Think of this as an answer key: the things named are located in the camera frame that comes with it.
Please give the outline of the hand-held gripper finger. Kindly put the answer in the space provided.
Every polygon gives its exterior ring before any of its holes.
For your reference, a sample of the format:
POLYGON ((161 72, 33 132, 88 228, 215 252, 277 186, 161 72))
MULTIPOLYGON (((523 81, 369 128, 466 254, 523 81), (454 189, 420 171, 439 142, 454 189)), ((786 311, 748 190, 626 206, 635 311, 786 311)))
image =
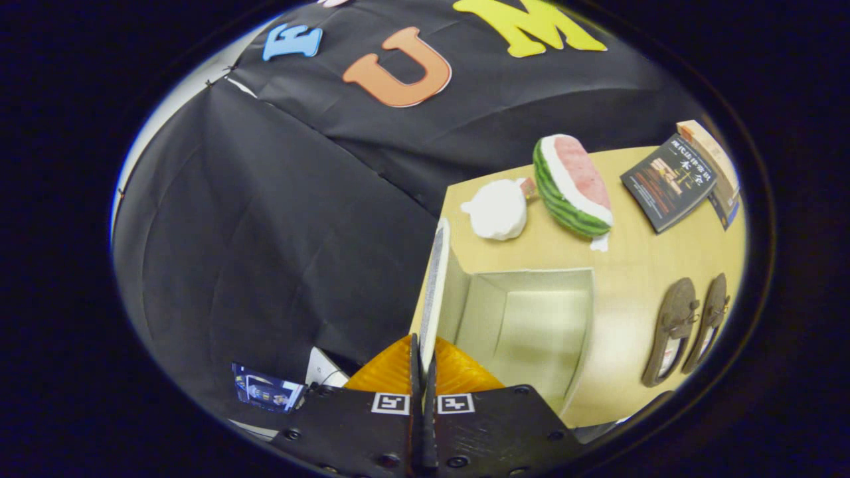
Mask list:
POLYGON ((423 465, 434 477, 538 477, 583 453, 528 384, 504 386, 444 339, 428 367, 423 465))
POLYGON ((422 455, 416 334, 408 344, 408 394, 311 385, 272 439, 274 451, 322 476, 416 477, 422 455))

